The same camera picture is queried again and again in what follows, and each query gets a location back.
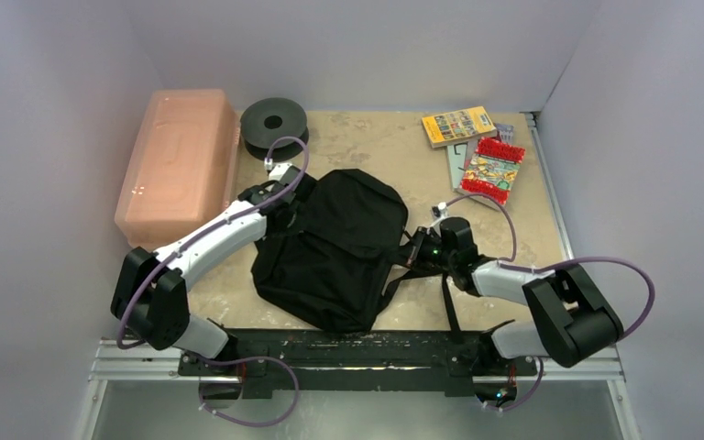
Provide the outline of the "yellow picture book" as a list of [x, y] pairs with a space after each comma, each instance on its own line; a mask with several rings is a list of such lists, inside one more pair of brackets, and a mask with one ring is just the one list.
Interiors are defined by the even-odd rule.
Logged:
[[484, 106], [424, 116], [421, 122], [433, 149], [497, 136], [497, 128]]

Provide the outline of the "black student backpack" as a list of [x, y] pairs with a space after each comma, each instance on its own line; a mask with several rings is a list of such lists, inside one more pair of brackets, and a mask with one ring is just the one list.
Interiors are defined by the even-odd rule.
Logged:
[[328, 333], [370, 331], [402, 282], [443, 272], [416, 264], [389, 279], [407, 264], [408, 217], [399, 193], [363, 170], [327, 173], [300, 195], [286, 231], [257, 242], [257, 295]]

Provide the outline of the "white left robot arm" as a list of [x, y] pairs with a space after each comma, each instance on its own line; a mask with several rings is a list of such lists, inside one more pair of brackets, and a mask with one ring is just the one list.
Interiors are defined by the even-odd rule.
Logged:
[[223, 326], [190, 313], [188, 291], [208, 271], [241, 248], [279, 230], [278, 215], [306, 198], [316, 180], [290, 163], [277, 165], [268, 180], [246, 189], [216, 218], [177, 241], [125, 256], [110, 310], [120, 322], [116, 344], [156, 350], [176, 347], [201, 356], [215, 375], [231, 371], [237, 351]]

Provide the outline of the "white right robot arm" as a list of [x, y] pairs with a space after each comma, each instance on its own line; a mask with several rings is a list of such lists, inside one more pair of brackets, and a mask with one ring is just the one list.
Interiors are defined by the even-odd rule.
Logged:
[[570, 368], [618, 342], [622, 321], [578, 263], [561, 269], [514, 269], [479, 252], [469, 222], [447, 217], [420, 226], [402, 246], [405, 265], [435, 273], [475, 297], [494, 297], [528, 308], [530, 320], [511, 320], [483, 332], [481, 367], [499, 373], [515, 358], [550, 358]]

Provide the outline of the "grey thin booklet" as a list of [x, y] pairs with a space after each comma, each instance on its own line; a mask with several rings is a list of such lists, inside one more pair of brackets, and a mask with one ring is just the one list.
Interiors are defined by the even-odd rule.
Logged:
[[446, 147], [450, 187], [452, 189], [456, 189], [460, 185], [465, 174], [467, 148], [467, 143], [456, 143]]

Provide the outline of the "red comic book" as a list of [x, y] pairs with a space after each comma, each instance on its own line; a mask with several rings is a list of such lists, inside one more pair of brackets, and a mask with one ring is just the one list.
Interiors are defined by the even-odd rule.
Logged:
[[492, 137], [483, 137], [464, 169], [456, 191], [485, 194], [505, 206], [523, 163], [526, 150]]

